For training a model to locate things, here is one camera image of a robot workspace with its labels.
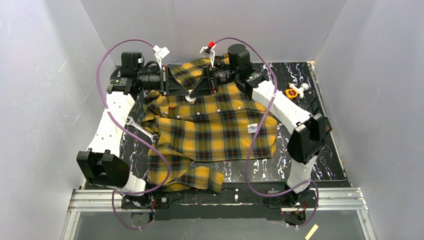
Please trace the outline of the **white round brooch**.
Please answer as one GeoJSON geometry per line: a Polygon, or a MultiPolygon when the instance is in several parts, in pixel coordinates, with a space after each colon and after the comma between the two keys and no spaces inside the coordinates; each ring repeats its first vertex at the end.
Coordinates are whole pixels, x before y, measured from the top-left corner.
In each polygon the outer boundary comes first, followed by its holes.
{"type": "Polygon", "coordinates": [[[193,102],[196,100],[196,98],[195,98],[195,97],[190,97],[189,95],[186,95],[184,98],[185,98],[185,100],[186,100],[186,101],[188,101],[189,103],[193,103],[193,102]]]}

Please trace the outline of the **yellow plaid flannel shirt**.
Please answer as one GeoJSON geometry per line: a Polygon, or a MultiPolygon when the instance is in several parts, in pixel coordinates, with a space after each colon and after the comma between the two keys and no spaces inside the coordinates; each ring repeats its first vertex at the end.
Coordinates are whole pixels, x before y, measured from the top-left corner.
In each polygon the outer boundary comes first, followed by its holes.
{"type": "Polygon", "coordinates": [[[143,108],[141,126],[158,135],[147,154],[148,180],[168,192],[196,188],[219,193],[225,176],[208,163],[268,159],[276,150],[277,120],[269,113],[252,142],[266,108],[234,83],[194,102],[151,90],[143,108]]]}

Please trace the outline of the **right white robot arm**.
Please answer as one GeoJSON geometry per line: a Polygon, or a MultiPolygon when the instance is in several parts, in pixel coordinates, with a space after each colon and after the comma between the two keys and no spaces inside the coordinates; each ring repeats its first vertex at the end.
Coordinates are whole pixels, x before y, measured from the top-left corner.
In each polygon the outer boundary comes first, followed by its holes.
{"type": "Polygon", "coordinates": [[[290,134],[287,152],[291,157],[290,175],[285,190],[278,193],[261,193],[252,190],[261,197],[280,197],[290,195],[299,199],[306,195],[313,182],[311,173],[313,166],[326,142],[326,136],[331,132],[327,118],[320,112],[311,113],[292,102],[284,92],[278,90],[278,80],[270,65],[264,60],[270,77],[256,71],[252,67],[250,52],[253,48],[247,44],[233,44],[227,49],[229,66],[219,67],[215,60],[215,42],[200,49],[200,54],[207,56],[210,65],[205,72],[212,83],[217,85],[234,82],[237,88],[251,100],[265,107],[252,142],[255,143],[259,130],[268,114],[276,117],[290,134]]]}

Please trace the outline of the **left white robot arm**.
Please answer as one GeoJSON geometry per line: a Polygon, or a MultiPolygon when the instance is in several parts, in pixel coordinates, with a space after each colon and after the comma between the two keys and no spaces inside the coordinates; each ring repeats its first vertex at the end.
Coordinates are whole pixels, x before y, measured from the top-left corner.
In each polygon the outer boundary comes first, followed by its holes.
{"type": "Polygon", "coordinates": [[[120,158],[121,139],[139,93],[161,87],[157,73],[140,77],[144,66],[141,52],[126,51],[121,54],[121,65],[111,74],[106,91],[100,91],[105,108],[96,133],[87,150],[79,151],[76,157],[89,184],[132,196],[147,193],[147,183],[135,176],[130,166],[120,158]]]}

